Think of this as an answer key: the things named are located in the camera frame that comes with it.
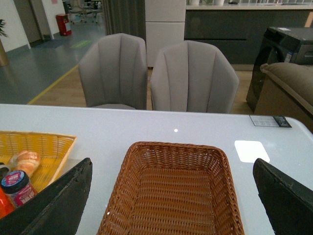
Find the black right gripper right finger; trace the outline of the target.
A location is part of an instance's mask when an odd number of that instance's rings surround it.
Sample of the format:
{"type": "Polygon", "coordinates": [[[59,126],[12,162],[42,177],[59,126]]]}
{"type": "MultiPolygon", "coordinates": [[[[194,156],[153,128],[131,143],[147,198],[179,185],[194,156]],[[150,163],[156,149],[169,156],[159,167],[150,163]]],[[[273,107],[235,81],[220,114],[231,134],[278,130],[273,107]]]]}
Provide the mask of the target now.
{"type": "Polygon", "coordinates": [[[276,235],[313,233],[313,191],[258,158],[253,177],[276,235]]]}

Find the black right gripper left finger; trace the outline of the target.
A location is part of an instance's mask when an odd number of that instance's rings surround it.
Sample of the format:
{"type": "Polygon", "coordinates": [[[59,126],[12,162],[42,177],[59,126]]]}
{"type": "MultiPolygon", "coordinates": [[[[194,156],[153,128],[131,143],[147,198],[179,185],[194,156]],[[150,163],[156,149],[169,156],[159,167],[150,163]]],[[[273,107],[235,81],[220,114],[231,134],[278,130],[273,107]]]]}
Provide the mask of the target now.
{"type": "Polygon", "coordinates": [[[2,235],[74,235],[89,197],[92,162],[85,158],[25,205],[0,220],[2,235]]]}

